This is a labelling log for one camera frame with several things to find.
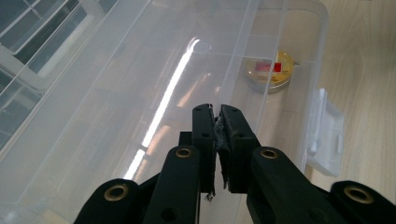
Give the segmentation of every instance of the clear plastic box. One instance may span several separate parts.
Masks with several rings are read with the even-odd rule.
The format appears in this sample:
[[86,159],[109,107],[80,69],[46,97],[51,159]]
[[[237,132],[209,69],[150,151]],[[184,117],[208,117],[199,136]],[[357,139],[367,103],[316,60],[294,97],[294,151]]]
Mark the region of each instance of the clear plastic box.
[[[75,11],[83,4],[92,1]],[[161,171],[179,132],[191,130],[191,110],[205,103],[217,112],[220,104],[240,108],[262,145],[282,149],[301,170],[308,156],[337,173],[306,153],[319,141],[311,127],[322,118],[311,120],[328,23],[319,1],[119,0],[87,19],[79,36],[69,36],[66,48],[75,49],[46,63],[48,75],[31,81],[26,66],[0,95],[0,119],[7,111],[20,120],[7,119],[14,131],[0,151],[0,222],[71,223],[107,180],[144,182]],[[247,79],[244,60],[274,67],[279,49],[294,59],[293,74],[268,94],[268,84]],[[20,115],[12,102],[28,109]],[[341,131],[318,149],[339,142],[341,118]],[[202,200],[201,222],[246,221],[244,196],[221,187],[218,166],[218,195]]]

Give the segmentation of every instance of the wooden floor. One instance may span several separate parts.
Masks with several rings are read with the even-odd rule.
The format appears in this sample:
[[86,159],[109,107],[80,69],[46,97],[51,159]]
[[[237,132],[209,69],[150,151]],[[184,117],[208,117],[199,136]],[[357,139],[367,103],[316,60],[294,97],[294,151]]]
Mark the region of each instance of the wooden floor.
[[321,88],[345,116],[337,178],[308,170],[314,184],[354,180],[396,203],[396,1],[321,0],[330,14]]

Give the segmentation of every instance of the metal screw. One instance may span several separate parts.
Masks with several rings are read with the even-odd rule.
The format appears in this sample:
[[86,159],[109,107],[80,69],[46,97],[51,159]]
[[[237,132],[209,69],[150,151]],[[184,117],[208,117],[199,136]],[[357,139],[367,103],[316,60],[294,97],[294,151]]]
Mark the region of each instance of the metal screw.
[[265,149],[260,154],[267,159],[276,159],[278,156],[277,153],[271,149]]
[[128,194],[128,187],[125,184],[116,184],[105,192],[105,199],[109,202],[119,201]]
[[188,158],[188,157],[190,157],[192,155],[192,151],[189,150],[188,148],[181,148],[181,149],[176,151],[176,155],[179,158],[185,159],[185,158]]
[[369,204],[374,202],[373,196],[365,189],[355,186],[346,186],[344,188],[344,193],[348,198],[358,203]]

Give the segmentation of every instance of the yellow object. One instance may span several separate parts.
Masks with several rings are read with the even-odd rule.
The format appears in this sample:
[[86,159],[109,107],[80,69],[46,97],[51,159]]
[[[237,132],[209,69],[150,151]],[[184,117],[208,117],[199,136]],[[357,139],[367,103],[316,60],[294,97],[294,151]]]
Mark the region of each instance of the yellow object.
[[[271,62],[271,60],[265,59],[246,58],[245,67],[247,76],[258,84],[266,85],[270,76]],[[293,59],[284,51],[279,50],[276,54],[269,92],[279,90],[280,87],[289,82],[293,72],[293,66]]]

